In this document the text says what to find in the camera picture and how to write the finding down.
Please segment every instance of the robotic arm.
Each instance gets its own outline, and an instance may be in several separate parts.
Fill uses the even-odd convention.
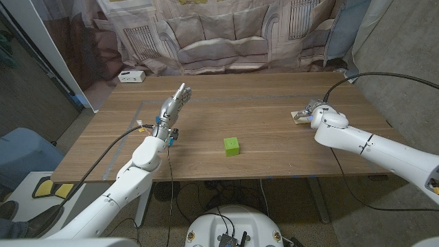
[[[311,127],[317,129],[314,139],[327,147],[358,154],[415,184],[439,204],[439,156],[416,150],[375,134],[349,126],[342,113],[327,103],[311,102],[294,119],[312,117]]]
[[[132,158],[119,170],[116,182],[63,229],[47,239],[99,237],[124,206],[147,191],[152,184],[152,174],[162,161],[158,153],[173,138],[171,127],[190,98],[191,89],[183,83],[174,96],[162,105],[152,136],[145,138]]]

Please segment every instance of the table leg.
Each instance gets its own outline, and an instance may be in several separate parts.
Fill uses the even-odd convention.
[[[140,195],[139,204],[137,205],[136,216],[134,217],[134,222],[139,228],[143,225],[143,220],[145,219],[146,206],[148,204],[148,200],[150,199],[151,187],[147,189],[143,194]]]
[[[323,224],[330,223],[331,220],[329,219],[328,209],[326,203],[324,202],[322,190],[320,189],[318,179],[307,178],[307,180],[309,188],[311,189],[311,193],[313,194],[314,202],[316,202],[317,210],[320,215],[320,221],[322,221]]]

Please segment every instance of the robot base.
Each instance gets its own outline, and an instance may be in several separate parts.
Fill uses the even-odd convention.
[[[283,247],[283,241],[279,227],[265,214],[256,209],[243,205],[224,205],[219,207],[219,212],[228,217],[235,226],[235,235],[231,241],[245,247]],[[216,213],[216,208],[206,213]],[[228,236],[233,234],[232,224],[227,223]],[[247,232],[247,241],[241,245],[243,233]],[[232,246],[224,241],[220,245],[223,234],[226,233],[226,225],[221,216],[204,214],[198,217],[189,227],[186,235],[186,247],[208,246]]]

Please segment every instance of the cable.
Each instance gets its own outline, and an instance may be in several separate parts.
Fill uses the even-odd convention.
[[[360,199],[358,199],[358,197],[352,192],[351,188],[348,185],[348,181],[346,180],[346,175],[344,174],[343,168],[340,165],[340,162],[338,161],[337,156],[335,155],[335,152],[332,148],[330,148],[332,151],[332,154],[334,155],[338,167],[340,167],[340,171],[342,171],[342,175],[343,175],[343,180],[344,180],[344,184],[346,185],[346,187],[348,188],[349,192],[351,193],[352,197],[354,197],[354,199],[356,199],[356,201],[358,201],[359,203],[363,204],[364,206],[374,209],[374,210],[379,210],[379,211],[396,211],[396,212],[400,212],[400,211],[436,211],[439,212],[439,209],[382,209],[382,208],[377,208],[377,207],[373,207],[370,206],[369,204],[366,204],[365,202],[361,201]]]
[[[169,159],[169,146],[167,146],[167,162],[171,171],[171,205],[169,206],[169,226],[167,228],[166,247],[169,246],[169,236],[171,235],[172,199],[174,199],[174,177],[172,176],[171,160]]]
[[[434,87],[435,89],[439,89],[439,85],[434,84],[433,82],[429,82],[429,81],[426,81],[426,80],[423,80],[423,79],[420,79],[420,78],[416,78],[416,77],[414,77],[414,76],[410,76],[410,75],[403,75],[403,74],[399,74],[399,73],[388,73],[388,72],[365,72],[365,73],[359,73],[359,74],[357,74],[357,75],[349,76],[349,77],[347,77],[347,78],[345,78],[345,79],[343,79],[343,80],[341,80],[341,81],[335,83],[334,86],[332,86],[332,87],[328,90],[327,94],[324,96],[324,98],[323,98],[323,102],[328,102],[329,93],[330,93],[335,87],[337,87],[338,85],[340,85],[341,83],[343,83],[343,82],[347,82],[347,81],[349,81],[350,79],[358,78],[358,77],[361,77],[361,76],[364,76],[364,75],[383,75],[383,76],[392,76],[392,77],[398,77],[398,78],[405,78],[405,79],[408,79],[408,80],[413,80],[413,81],[420,82],[420,83],[425,84],[425,85],[427,85],[427,86]]]
[[[217,210],[218,210],[219,215],[222,218],[222,221],[224,221],[224,224],[226,225],[226,235],[228,236],[228,226],[227,226],[226,220],[224,219],[224,216],[221,214],[219,207],[217,207]]]
[[[140,243],[140,240],[139,240],[139,227],[137,226],[137,224],[136,224],[136,221],[133,219],[133,218],[126,218],[126,219],[124,219],[124,220],[122,220],[121,222],[119,222],[118,223],[118,225],[116,225],[116,227],[114,227],[114,229],[109,233],[109,234],[107,234],[107,236],[105,236],[105,237],[110,237],[110,235],[122,224],[122,223],[124,223],[125,221],[127,221],[127,220],[132,220],[133,222],[134,222],[134,225],[136,226],[136,229],[137,229],[137,238],[135,239],[135,238],[133,238],[133,237],[131,237],[130,239],[134,239],[134,240],[136,240],[137,241],[137,243],[140,245],[140,247],[142,247],[142,244]]]
[[[176,204],[177,204],[177,209],[178,211],[181,213],[181,215],[183,216],[184,219],[186,219],[186,221],[188,221],[188,223],[192,224],[192,221],[182,212],[180,206],[178,205],[178,196],[180,195],[180,192],[187,186],[189,185],[195,185],[197,187],[197,192],[198,192],[198,203],[200,203],[201,208],[203,209],[203,211],[205,211],[206,209],[202,206],[202,203],[200,201],[200,186],[198,186],[195,183],[189,183],[185,186],[183,186],[180,191],[178,191],[177,196],[176,196]]]
[[[120,137],[117,137],[109,146],[108,148],[102,153],[102,155],[95,161],[95,163],[88,169],[88,171],[83,175],[81,180],[72,188],[71,193],[67,195],[67,197],[58,205],[57,209],[50,215],[50,217],[47,218],[46,222],[44,224],[41,224],[40,229],[47,228],[51,222],[50,219],[61,210],[61,208],[68,202],[78,191],[78,189],[84,184],[84,181],[86,180],[87,176],[95,169],[97,164],[105,157],[105,155],[110,151],[110,149],[122,138],[124,138],[127,134],[130,134],[131,132],[138,130],[139,128],[153,128],[153,125],[149,124],[143,124],[142,126],[134,127],[127,132],[123,133]]]
[[[288,238],[282,236],[282,239],[283,239],[284,241],[289,242],[290,244],[293,244],[293,246],[294,246],[293,241],[289,240]]]
[[[266,212],[266,208],[263,206],[263,203],[262,203],[262,201],[261,201],[261,199],[260,199],[260,196],[262,196],[262,193],[259,191],[259,190],[257,190],[257,189],[253,189],[253,188],[249,188],[249,187],[245,187],[245,186],[237,186],[237,185],[223,185],[222,183],[219,183],[219,185],[221,185],[222,187],[223,187],[223,190],[221,191],[221,194],[222,194],[222,192],[223,191],[227,191],[227,190],[233,190],[233,189],[240,189],[241,190],[241,192],[243,193],[243,191],[242,191],[242,189],[245,189],[246,191],[248,191],[248,193],[251,195],[251,196],[253,196],[254,198],[256,198],[257,199],[257,201],[258,201],[258,204],[259,204],[259,210],[260,211],[265,211],[265,214],[267,214],[267,212]]]
[[[221,217],[226,218],[232,224],[232,227],[233,227],[232,237],[235,236],[235,225],[233,224],[233,222],[227,216],[220,215],[220,214],[217,214],[217,213],[203,213],[202,215],[200,215],[200,217],[203,216],[203,215],[216,215],[216,216],[221,216]]]
[[[262,179],[259,179],[259,181],[261,182],[261,191],[262,191],[263,199],[265,200],[265,207],[267,208],[267,216],[269,217],[270,216],[270,212],[268,211],[267,198],[265,197],[265,193],[263,192]]]

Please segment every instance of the table surface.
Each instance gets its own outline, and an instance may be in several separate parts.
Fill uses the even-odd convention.
[[[316,131],[309,124],[296,125],[290,112],[302,110],[310,99],[322,99],[343,78],[336,72],[257,73],[166,76],[119,84],[51,179],[79,181],[110,143],[137,126],[137,119],[154,124],[162,103],[182,82],[193,92],[174,125],[180,130],[169,149],[174,180],[341,176],[331,150],[314,140]],[[404,142],[355,86],[337,87],[329,103],[348,117],[350,125]],[[147,132],[135,131],[118,142],[86,182],[114,181],[146,136]],[[238,138],[239,155],[226,157],[224,138],[228,137]],[[348,175],[385,172],[358,155],[335,153]],[[166,155],[160,154],[163,163],[154,174],[155,181],[171,180]]]

